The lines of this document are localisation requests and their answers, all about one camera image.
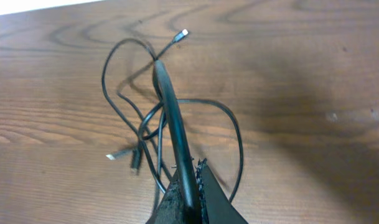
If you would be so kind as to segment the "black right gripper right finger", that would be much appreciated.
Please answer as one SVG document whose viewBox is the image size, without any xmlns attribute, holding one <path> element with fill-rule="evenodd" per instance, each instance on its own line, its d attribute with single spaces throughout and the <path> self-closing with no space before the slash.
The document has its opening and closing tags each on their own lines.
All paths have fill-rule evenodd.
<svg viewBox="0 0 379 224">
<path fill-rule="evenodd" d="M 196 181 L 199 186 L 203 223 L 207 224 L 247 224 L 234 206 L 228 201 L 220 184 L 207 165 L 207 160 L 199 160 L 196 167 Z"/>
</svg>

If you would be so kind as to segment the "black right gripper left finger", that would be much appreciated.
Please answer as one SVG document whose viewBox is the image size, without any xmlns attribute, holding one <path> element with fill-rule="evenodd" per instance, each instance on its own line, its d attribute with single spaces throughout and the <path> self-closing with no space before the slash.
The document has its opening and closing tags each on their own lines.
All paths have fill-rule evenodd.
<svg viewBox="0 0 379 224">
<path fill-rule="evenodd" d="M 186 190 L 180 172 L 175 171 L 166 193 L 146 224 L 189 223 Z"/>
</svg>

